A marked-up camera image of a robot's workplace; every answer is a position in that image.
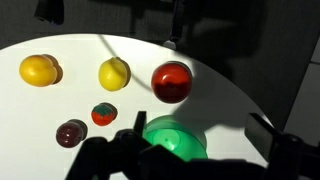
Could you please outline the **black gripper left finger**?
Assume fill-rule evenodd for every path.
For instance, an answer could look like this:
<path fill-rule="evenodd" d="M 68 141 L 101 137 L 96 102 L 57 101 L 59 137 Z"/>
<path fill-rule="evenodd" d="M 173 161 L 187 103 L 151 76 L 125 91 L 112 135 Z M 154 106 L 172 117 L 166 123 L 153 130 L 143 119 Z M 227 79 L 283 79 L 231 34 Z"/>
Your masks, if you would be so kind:
<path fill-rule="evenodd" d="M 134 123 L 133 130 L 138 133 L 142 134 L 144 131 L 144 127 L 146 125 L 146 118 L 147 118 L 147 113 L 145 111 L 139 111 L 137 113 L 137 117 Z"/>

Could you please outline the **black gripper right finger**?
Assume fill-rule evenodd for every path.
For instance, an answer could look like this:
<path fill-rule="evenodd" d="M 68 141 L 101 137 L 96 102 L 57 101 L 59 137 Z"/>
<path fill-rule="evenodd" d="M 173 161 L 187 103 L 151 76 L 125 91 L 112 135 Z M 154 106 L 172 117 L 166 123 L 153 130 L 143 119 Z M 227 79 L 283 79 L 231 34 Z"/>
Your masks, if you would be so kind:
<path fill-rule="evenodd" d="M 260 115 L 250 113 L 245 123 L 244 134 L 263 159 L 269 162 L 279 132 Z"/>

